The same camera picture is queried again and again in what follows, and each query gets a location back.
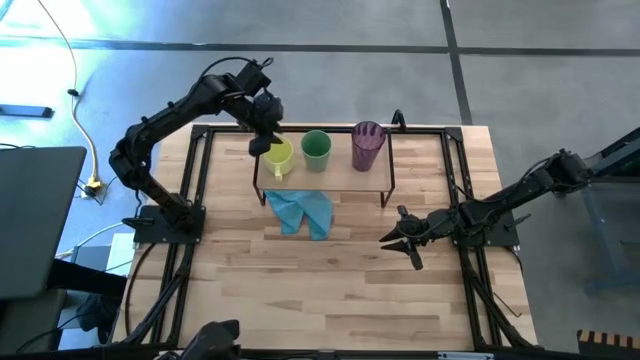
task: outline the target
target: cup handle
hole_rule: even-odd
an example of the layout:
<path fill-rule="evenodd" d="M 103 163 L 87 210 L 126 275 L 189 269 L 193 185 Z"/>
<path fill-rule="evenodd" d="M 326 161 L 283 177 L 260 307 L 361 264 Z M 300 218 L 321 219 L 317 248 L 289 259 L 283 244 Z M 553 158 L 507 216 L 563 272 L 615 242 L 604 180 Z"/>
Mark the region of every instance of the cup handle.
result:
<path fill-rule="evenodd" d="M 276 166 L 275 169 L 276 180 L 282 181 L 282 171 L 280 170 L 280 166 Z"/>

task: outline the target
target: yellow cup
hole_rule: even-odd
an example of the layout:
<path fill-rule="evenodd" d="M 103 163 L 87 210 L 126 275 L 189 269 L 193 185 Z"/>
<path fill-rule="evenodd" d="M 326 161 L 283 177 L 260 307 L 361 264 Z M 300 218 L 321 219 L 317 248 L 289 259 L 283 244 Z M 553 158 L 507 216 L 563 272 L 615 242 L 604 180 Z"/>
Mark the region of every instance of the yellow cup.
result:
<path fill-rule="evenodd" d="M 293 169 L 293 145 L 280 137 L 282 144 L 271 144 L 271 150 L 262 155 L 263 163 L 278 181 Z"/>

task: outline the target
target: yellow cable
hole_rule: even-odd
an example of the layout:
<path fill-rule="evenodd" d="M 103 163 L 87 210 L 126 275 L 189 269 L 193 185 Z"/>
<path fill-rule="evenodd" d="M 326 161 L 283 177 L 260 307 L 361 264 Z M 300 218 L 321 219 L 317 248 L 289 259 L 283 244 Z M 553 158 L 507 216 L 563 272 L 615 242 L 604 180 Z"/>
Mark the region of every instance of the yellow cable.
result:
<path fill-rule="evenodd" d="M 49 13 L 49 10 L 47 10 L 42 1 L 36 1 L 40 4 L 42 10 L 47 13 L 47 16 L 49 16 L 49 19 L 51 19 L 51 22 L 53 22 L 53 25 L 55 25 L 56 29 L 58 29 L 60 36 L 62 36 L 64 42 L 67 44 L 67 49 L 69 49 L 69 54 L 71 54 L 71 60 L 73 60 L 73 90 L 76 90 L 76 86 L 78 85 L 78 64 L 76 63 L 76 57 L 73 55 L 71 44 L 69 44 L 69 40 L 67 40 L 67 37 L 62 32 L 62 29 L 60 28 L 60 26 L 58 26 L 58 23 L 53 19 L 53 16 L 51 16 L 51 13 Z M 87 186 L 93 189 L 99 189 L 100 187 L 102 187 L 102 183 L 100 182 L 100 178 L 98 177 L 98 157 L 96 156 L 96 147 L 93 144 L 93 140 L 91 140 L 91 137 L 89 137 L 87 131 L 82 127 L 82 125 L 76 118 L 75 96 L 73 95 L 71 95 L 71 119 L 73 119 L 73 123 L 76 125 L 78 130 L 80 130 L 82 135 L 84 135 L 84 138 L 87 139 L 87 142 L 89 143 L 89 149 L 91 150 L 91 159 L 93 162 L 93 166 L 91 168 L 91 176 L 87 181 Z"/>

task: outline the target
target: purple cup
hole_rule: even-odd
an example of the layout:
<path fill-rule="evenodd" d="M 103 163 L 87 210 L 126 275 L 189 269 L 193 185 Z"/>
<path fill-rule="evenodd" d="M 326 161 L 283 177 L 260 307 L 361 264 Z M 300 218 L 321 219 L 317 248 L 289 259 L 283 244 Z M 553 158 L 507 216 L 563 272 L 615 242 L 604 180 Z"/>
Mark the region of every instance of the purple cup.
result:
<path fill-rule="evenodd" d="M 369 171 L 386 137 L 384 128 L 373 121 L 363 121 L 351 131 L 351 161 L 358 171 Z"/>

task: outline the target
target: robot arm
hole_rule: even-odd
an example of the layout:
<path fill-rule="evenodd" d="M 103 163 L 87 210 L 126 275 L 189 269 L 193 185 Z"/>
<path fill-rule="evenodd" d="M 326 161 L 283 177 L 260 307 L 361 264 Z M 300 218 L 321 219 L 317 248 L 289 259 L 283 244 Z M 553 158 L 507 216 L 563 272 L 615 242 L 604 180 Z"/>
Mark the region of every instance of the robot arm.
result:
<path fill-rule="evenodd" d="M 478 242 L 483 237 L 475 235 L 490 229 L 506 212 L 550 191 L 568 194 L 579 190 L 587 186 L 592 174 L 578 155 L 560 150 L 534 164 L 515 184 L 486 199 L 467 196 L 466 201 L 433 211 L 425 219 L 410 215 L 404 206 L 399 206 L 400 221 L 380 242 L 406 240 L 389 243 L 382 249 L 409 255 L 413 267 L 420 270 L 422 260 L 418 246 L 449 236 L 456 239 L 458 246 L 483 246 L 484 243 Z"/>
<path fill-rule="evenodd" d="M 218 115 L 225 111 L 238 124 L 255 132 L 249 153 L 258 156 L 269 150 L 271 143 L 281 141 L 274 132 L 281 132 L 278 121 L 283 108 L 280 99 L 267 91 L 271 80 L 262 73 L 273 59 L 262 65 L 247 60 L 237 76 L 231 74 L 205 75 L 191 87 L 182 99 L 169 102 L 167 107 L 133 125 L 111 151 L 109 164 L 122 183 L 152 198 L 161 208 L 167 224 L 177 230 L 189 230 L 193 215 L 187 201 L 179 194 L 169 193 L 150 174 L 151 150 L 162 139 L 202 115 Z"/>

